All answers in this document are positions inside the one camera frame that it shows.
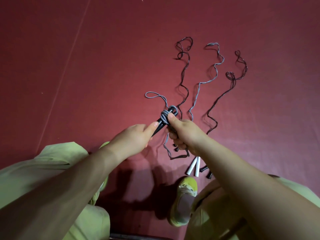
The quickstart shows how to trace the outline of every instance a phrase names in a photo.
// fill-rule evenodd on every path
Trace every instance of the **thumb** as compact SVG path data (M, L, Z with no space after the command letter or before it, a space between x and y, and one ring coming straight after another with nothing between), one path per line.
M174 116L173 113L168 114L168 121L175 130L179 129L182 126L182 121L178 120L178 118Z
M153 122L143 131L143 133L146 135L146 137L148 137L148 139L151 138L152 134L154 133L158 125L159 125L158 122Z

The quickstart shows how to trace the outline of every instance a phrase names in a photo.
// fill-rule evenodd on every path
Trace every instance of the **hand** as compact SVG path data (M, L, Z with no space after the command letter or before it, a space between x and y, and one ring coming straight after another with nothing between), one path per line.
M209 137L191 120L178 120L172 113L169 113L168 121L175 129L173 132L169 127L167 128L169 137L173 139L174 144L181 150L188 147L193 155L200 156L200 146Z
M158 127L158 122L151 125L136 124L128 127L117 134L108 144L113 152L118 155L121 160L136 155L147 147L152 134Z

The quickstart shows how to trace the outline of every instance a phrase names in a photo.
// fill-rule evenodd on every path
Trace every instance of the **forearm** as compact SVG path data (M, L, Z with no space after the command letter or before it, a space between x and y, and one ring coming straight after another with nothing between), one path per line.
M123 160L105 146L0 210L1 239L62 239Z
M314 239L319 234L320 213L313 203L212 139L205 141L201 151L211 172L261 237Z

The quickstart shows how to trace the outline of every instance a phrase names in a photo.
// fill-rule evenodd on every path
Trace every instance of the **person's left arm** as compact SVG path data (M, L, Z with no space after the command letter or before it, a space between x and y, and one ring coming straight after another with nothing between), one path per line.
M158 123L133 125L109 144L0 210L0 239L62 239L109 173L141 152Z

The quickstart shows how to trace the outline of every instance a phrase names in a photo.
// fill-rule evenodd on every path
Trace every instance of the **knot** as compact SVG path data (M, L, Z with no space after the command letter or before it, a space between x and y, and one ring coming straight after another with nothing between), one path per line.
M177 107L174 105L171 105L168 110L170 110L170 108L175 109L176 111L178 111ZM168 110L164 110L161 112L160 115L160 119L162 120L163 123L165 123L166 125L169 125L169 121L168 121L168 114L174 112L174 110L170 110L170 112Z

